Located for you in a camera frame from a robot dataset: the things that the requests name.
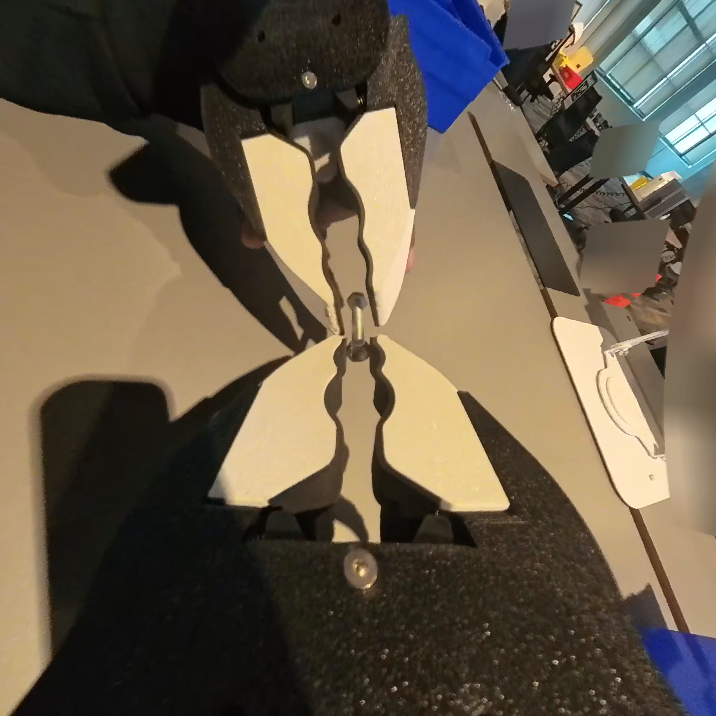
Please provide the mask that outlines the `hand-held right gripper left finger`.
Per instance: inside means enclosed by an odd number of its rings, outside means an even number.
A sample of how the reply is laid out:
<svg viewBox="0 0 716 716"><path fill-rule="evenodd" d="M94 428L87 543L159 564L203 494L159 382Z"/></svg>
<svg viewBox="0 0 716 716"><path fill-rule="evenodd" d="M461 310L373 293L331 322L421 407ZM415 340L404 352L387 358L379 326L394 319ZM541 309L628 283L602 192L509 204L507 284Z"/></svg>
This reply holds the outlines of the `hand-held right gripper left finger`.
<svg viewBox="0 0 716 716"><path fill-rule="evenodd" d="M264 379L208 496L229 506L267 508L336 457L339 428L326 406L345 346L332 336Z"/></svg>

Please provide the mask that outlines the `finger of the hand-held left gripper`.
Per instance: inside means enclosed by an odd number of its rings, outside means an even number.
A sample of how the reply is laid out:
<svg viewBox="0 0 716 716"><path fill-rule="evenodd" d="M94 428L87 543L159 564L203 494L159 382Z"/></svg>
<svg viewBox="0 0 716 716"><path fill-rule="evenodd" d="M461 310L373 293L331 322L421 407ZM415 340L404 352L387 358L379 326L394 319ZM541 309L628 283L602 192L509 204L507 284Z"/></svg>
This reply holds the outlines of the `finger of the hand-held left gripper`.
<svg viewBox="0 0 716 716"><path fill-rule="evenodd" d="M333 335L343 333L324 244L314 227L314 164L278 135L241 140L269 254L307 310Z"/></svg>
<svg viewBox="0 0 716 716"><path fill-rule="evenodd" d="M384 326L405 279L415 223L395 108L371 110L339 146L339 169L359 204L359 242L376 326Z"/></svg>

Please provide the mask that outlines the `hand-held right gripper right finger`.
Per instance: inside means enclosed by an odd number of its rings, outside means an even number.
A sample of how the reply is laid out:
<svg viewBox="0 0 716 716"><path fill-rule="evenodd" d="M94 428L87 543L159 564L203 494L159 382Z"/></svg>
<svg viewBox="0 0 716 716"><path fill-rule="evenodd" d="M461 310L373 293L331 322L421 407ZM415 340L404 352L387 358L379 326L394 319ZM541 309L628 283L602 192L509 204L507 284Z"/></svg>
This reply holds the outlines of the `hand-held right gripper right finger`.
<svg viewBox="0 0 716 716"><path fill-rule="evenodd" d="M371 345L389 397L380 423L385 468L440 511L505 513L510 501L457 388L388 336Z"/></svg>

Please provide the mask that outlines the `steel bolt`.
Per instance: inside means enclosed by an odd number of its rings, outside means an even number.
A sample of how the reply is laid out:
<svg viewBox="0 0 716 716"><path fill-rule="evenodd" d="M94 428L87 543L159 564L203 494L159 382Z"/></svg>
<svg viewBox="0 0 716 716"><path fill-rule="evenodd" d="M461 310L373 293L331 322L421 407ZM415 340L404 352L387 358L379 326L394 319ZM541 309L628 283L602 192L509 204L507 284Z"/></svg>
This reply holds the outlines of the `steel bolt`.
<svg viewBox="0 0 716 716"><path fill-rule="evenodd" d="M365 339L363 308L351 307L351 338L346 346L346 355L352 362L368 359L370 351Z"/></svg>

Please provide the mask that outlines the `blue storage bin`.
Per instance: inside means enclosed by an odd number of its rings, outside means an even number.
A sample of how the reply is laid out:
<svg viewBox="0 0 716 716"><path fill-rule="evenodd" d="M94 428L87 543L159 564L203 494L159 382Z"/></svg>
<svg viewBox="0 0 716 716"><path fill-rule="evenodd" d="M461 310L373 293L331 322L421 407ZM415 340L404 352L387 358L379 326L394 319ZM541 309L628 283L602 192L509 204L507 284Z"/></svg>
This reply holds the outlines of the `blue storage bin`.
<svg viewBox="0 0 716 716"><path fill-rule="evenodd" d="M410 44L423 74L427 123L445 133L508 64L477 1L389 1L407 17Z"/></svg>

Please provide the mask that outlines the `person's left forearm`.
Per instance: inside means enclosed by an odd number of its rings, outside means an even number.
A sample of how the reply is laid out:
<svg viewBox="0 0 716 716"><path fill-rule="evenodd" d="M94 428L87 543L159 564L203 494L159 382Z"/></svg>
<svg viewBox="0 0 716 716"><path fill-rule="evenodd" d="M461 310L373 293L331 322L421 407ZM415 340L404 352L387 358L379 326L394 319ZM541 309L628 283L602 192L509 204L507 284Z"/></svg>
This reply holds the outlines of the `person's left forearm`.
<svg viewBox="0 0 716 716"><path fill-rule="evenodd" d="M1 98L119 128L202 130L201 87L262 1L2 1Z"/></svg>

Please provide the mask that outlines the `black desk panel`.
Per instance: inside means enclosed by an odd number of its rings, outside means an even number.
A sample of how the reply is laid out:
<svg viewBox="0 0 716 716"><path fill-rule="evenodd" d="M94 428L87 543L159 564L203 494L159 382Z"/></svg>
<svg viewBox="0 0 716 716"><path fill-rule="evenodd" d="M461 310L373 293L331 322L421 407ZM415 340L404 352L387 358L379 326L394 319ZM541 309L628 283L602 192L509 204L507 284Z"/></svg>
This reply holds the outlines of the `black desk panel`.
<svg viewBox="0 0 716 716"><path fill-rule="evenodd" d="M529 181L495 161L490 161L490 169L503 201L512 212L524 238L542 286L571 296L580 296L577 283Z"/></svg>

